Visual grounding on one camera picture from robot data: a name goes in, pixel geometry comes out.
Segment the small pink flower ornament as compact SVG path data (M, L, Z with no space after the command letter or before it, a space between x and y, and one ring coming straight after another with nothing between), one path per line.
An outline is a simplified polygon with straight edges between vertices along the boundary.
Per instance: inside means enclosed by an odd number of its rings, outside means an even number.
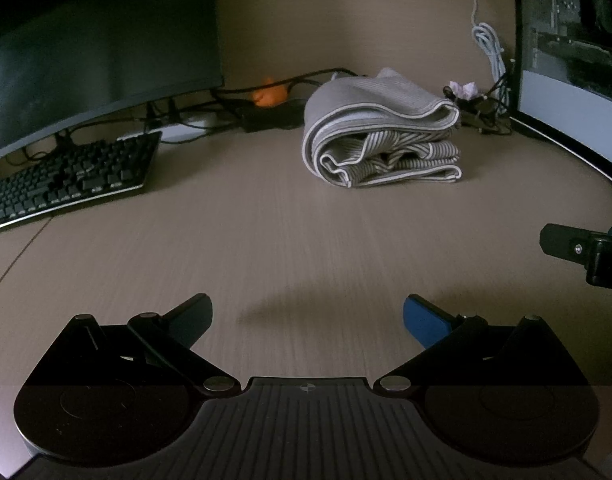
M474 81L470 81L467 84L450 81L447 89L451 96L461 101L472 101L481 95L480 89L478 89Z

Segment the beige ribbed knit garment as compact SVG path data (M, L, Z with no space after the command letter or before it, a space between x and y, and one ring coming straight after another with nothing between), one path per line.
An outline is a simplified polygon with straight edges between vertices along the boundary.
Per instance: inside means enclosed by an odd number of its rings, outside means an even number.
M308 99L304 122L303 162L331 185L462 178L460 151L451 141L458 106L391 68L326 82Z

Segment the orange round object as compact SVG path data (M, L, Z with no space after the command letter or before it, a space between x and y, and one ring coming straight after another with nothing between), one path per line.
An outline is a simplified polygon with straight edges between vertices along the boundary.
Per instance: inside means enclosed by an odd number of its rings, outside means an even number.
M279 84L272 78L266 78L261 88L251 91L251 101L260 108L277 107L288 99L287 84Z

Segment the curved black computer monitor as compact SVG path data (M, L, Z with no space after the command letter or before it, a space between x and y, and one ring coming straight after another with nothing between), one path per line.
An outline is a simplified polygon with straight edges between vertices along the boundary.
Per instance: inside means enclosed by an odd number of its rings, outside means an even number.
M217 0L0 0L0 159L222 81Z

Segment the black computer keyboard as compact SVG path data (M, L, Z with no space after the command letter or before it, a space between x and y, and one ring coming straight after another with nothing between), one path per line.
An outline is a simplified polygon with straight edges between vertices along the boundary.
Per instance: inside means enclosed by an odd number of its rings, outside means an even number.
M0 180L0 230L142 190L159 144L155 131L76 145Z

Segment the white monitor stand base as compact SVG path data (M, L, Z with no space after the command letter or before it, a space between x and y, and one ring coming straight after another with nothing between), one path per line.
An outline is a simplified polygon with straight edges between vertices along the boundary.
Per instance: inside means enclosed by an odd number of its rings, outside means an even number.
M161 143L180 144L216 133L224 124L218 114L212 110L210 112L182 114L181 122L170 122L167 117L155 117L145 119L145 124L142 127L118 136L118 140L128 140L136 136L142 136L142 134L159 132Z

